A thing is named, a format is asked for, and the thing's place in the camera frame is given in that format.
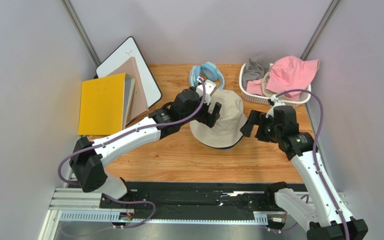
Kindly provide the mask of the pink and beige reversible hat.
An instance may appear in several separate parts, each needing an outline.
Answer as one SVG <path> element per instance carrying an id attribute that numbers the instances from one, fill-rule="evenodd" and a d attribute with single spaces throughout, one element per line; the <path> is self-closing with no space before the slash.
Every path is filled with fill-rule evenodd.
<path id="1" fill-rule="evenodd" d="M 266 73 L 262 78 L 255 79 L 255 80 L 249 80 L 246 83 L 246 92 L 252 95 L 258 95 L 263 97 L 270 98 L 272 95 L 276 95 L 276 92 L 270 91 L 266 89 L 266 86 L 270 80 L 269 73 Z M 285 95 L 282 95 L 278 97 L 281 100 L 284 101 L 293 101 L 298 102 L 300 99 L 301 93 L 299 92 L 297 95 L 292 95 L 291 93 L 287 93 Z"/>

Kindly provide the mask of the black bucket hat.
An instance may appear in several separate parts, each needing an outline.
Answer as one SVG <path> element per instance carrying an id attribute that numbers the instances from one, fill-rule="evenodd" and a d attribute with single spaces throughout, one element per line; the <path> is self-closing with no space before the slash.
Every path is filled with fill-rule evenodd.
<path id="1" fill-rule="evenodd" d="M 208 140 L 208 146 L 219 150 L 230 150 L 235 147 L 244 137 L 242 133 L 239 134 L 225 134 L 212 136 Z"/>

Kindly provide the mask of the beige bucket hat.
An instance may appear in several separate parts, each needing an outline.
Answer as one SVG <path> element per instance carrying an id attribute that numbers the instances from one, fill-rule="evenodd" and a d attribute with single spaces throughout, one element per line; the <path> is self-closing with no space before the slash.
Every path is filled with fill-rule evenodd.
<path id="1" fill-rule="evenodd" d="M 210 137 L 241 133 L 241 127 L 246 123 L 242 98 L 232 90 L 218 89 L 211 96 L 214 105 L 221 103 L 220 117 L 213 128 L 196 120 L 189 123 L 192 135 L 202 144 L 208 146 Z"/>

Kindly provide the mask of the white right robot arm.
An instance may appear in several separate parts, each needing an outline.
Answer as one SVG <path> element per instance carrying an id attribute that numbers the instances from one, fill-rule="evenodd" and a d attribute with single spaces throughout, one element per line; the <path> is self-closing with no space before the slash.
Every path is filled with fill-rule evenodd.
<path id="1" fill-rule="evenodd" d="M 269 113 L 252 110 L 241 128 L 249 137 L 276 143 L 299 172 L 313 206 L 303 201 L 285 182 L 267 190 L 270 205 L 291 215 L 306 231 L 309 240 L 362 240 L 368 233 L 363 219 L 356 219 L 331 183 L 312 135 L 301 132 L 296 111 L 288 105 L 275 106 Z"/>

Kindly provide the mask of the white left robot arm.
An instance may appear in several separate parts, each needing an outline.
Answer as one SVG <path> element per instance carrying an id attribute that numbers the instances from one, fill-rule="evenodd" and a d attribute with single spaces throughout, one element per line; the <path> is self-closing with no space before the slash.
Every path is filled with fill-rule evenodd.
<path id="1" fill-rule="evenodd" d="M 148 143 L 173 135 L 187 123 L 197 121 L 212 128 L 220 117 L 222 105 L 211 104 L 216 88 L 204 84 L 184 89 L 174 101 L 154 110 L 135 125 L 117 133 L 90 141 L 77 140 L 68 157 L 77 185 L 84 193 L 101 192 L 120 200 L 128 192 L 126 183 L 105 170 L 114 160 Z"/>

